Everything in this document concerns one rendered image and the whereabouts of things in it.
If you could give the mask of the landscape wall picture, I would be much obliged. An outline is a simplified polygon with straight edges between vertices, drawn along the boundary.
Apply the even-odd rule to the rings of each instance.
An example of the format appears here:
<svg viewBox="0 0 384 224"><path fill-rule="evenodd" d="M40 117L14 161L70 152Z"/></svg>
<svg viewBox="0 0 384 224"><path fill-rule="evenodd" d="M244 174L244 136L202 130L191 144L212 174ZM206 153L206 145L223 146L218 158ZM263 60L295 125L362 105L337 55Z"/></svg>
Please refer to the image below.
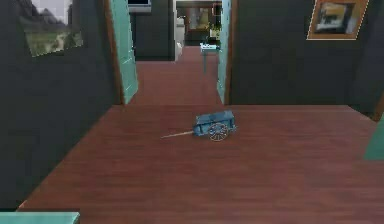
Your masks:
<svg viewBox="0 0 384 224"><path fill-rule="evenodd" d="M13 0L33 57L83 45L80 0Z"/></svg>

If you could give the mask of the teal side table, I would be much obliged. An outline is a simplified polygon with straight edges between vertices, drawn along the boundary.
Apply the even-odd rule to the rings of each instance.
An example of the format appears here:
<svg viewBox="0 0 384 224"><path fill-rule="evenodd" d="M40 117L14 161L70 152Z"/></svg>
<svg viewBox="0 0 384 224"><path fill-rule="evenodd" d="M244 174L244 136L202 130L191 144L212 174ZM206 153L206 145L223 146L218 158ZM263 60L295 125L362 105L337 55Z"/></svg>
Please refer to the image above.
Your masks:
<svg viewBox="0 0 384 224"><path fill-rule="evenodd" d="M218 53L220 51L220 47L218 45L214 44L200 44L200 52L203 57L203 72L206 72L206 65L207 65L207 55L209 53Z"/></svg>

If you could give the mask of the grey television set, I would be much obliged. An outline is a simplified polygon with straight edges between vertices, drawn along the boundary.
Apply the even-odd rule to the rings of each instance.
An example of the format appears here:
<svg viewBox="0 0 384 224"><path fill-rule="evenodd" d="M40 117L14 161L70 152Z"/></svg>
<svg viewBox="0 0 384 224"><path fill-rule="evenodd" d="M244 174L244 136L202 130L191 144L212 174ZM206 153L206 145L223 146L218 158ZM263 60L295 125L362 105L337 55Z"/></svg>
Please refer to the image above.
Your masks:
<svg viewBox="0 0 384 224"><path fill-rule="evenodd" d="M131 13L149 13L152 9L151 0L127 0Z"/></svg>

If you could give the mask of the orange framed wall picture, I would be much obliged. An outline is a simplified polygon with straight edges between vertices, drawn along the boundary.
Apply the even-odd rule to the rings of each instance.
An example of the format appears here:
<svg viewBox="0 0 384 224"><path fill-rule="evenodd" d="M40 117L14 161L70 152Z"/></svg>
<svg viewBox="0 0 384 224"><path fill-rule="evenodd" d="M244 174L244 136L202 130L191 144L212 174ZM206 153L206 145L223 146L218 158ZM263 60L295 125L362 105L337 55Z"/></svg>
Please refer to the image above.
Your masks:
<svg viewBox="0 0 384 224"><path fill-rule="evenodd" d="M315 0L306 39L355 41L370 0Z"/></svg>

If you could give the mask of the green house plant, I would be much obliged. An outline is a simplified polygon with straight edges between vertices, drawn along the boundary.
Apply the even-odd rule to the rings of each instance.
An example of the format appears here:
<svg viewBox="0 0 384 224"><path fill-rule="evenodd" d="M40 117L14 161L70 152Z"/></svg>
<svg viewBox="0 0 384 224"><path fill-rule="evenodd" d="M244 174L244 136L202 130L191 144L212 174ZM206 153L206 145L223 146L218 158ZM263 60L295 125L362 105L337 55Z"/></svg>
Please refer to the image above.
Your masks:
<svg viewBox="0 0 384 224"><path fill-rule="evenodd" d="M221 26L216 23L210 24L210 37L218 39L220 37Z"/></svg>

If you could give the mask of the blue toy wagon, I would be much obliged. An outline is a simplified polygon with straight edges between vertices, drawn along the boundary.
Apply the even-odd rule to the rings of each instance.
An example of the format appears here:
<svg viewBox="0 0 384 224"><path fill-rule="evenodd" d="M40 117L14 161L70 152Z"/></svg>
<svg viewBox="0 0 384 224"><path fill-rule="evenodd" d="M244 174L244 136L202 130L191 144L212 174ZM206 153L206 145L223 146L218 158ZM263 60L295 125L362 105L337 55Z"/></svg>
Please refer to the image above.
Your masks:
<svg viewBox="0 0 384 224"><path fill-rule="evenodd" d="M166 138L194 135L207 136L211 141L220 142L237 130L235 116L231 110L198 115L190 131L166 135Z"/></svg>

